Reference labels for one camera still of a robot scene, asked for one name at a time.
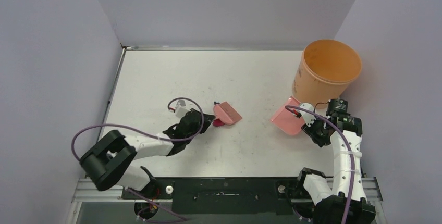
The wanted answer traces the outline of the pink plastic dustpan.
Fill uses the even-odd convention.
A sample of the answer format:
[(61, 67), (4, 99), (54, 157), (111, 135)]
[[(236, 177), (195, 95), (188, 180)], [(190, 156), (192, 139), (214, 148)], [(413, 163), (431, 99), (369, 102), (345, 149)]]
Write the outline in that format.
[(302, 126), (305, 121), (302, 117), (296, 117), (285, 109), (285, 106), (300, 106), (300, 102), (293, 96), (289, 97), (286, 102), (272, 115), (270, 121), (285, 134), (290, 136), (298, 135), (302, 132)]

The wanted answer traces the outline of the silver base bolt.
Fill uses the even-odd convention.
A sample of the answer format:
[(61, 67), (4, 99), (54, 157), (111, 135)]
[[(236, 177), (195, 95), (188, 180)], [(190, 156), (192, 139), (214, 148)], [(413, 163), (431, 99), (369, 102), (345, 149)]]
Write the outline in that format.
[(174, 188), (173, 188), (172, 185), (168, 185), (168, 186), (166, 186), (166, 188), (165, 188), (165, 192), (166, 192), (167, 194), (172, 194), (173, 191), (174, 191)]

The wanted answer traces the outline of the pink hand brush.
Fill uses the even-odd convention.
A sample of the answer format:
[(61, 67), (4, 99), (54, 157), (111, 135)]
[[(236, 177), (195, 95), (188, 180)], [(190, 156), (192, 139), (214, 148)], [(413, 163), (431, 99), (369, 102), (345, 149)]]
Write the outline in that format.
[(234, 125), (242, 120), (242, 116), (228, 102), (220, 102), (220, 105), (214, 105), (213, 112), (215, 117), (225, 125)]

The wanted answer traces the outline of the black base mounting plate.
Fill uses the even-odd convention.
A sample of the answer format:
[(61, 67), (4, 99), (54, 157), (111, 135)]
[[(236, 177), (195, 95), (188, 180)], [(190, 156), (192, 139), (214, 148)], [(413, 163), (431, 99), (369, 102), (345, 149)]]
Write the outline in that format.
[[(170, 203), (172, 211), (181, 215), (194, 214), (258, 214), (291, 215), (293, 206), (313, 206), (305, 190), (297, 188), (296, 177), (218, 177), (165, 178), (158, 177), (153, 186), (139, 195), (123, 191), (125, 200)], [(165, 188), (174, 191), (167, 194)]]

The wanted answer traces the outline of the orange plastic bucket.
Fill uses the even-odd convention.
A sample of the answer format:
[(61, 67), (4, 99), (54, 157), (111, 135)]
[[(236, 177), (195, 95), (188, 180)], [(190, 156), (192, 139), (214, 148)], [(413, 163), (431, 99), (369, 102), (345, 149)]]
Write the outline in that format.
[(292, 84), (300, 103), (316, 105), (338, 98), (362, 71), (362, 60), (349, 45), (332, 39), (311, 42), (303, 50)]

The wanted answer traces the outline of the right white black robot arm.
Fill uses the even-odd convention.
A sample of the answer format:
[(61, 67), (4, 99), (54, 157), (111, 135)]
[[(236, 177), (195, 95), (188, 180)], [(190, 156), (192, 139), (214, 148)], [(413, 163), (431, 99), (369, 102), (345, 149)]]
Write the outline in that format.
[(313, 223), (372, 223), (376, 209), (362, 185), (362, 120), (348, 113), (348, 102), (330, 99), (325, 116), (302, 103), (292, 108), (304, 120), (302, 131), (319, 147), (333, 149), (334, 175), (329, 186), (324, 173), (303, 168), (294, 189), (300, 197), (313, 201)]

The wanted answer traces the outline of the magenta paper scrap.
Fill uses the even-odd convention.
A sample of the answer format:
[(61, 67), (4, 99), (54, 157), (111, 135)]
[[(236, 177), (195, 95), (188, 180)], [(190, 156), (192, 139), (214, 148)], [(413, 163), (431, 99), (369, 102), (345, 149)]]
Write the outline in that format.
[(222, 126), (224, 126), (225, 124), (224, 124), (220, 119), (215, 119), (215, 120), (212, 122), (212, 125), (215, 126), (215, 127), (222, 127)]

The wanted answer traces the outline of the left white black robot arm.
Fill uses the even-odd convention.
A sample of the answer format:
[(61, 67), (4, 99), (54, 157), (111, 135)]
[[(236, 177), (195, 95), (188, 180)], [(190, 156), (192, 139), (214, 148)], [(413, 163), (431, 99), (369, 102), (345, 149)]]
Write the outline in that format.
[(112, 130), (79, 158), (79, 164), (99, 191), (118, 185), (134, 189), (142, 198), (149, 198), (155, 193), (155, 179), (147, 168), (135, 166), (132, 162), (182, 152), (196, 134), (203, 134), (209, 128), (215, 118), (191, 109), (179, 123), (154, 137), (125, 136)]

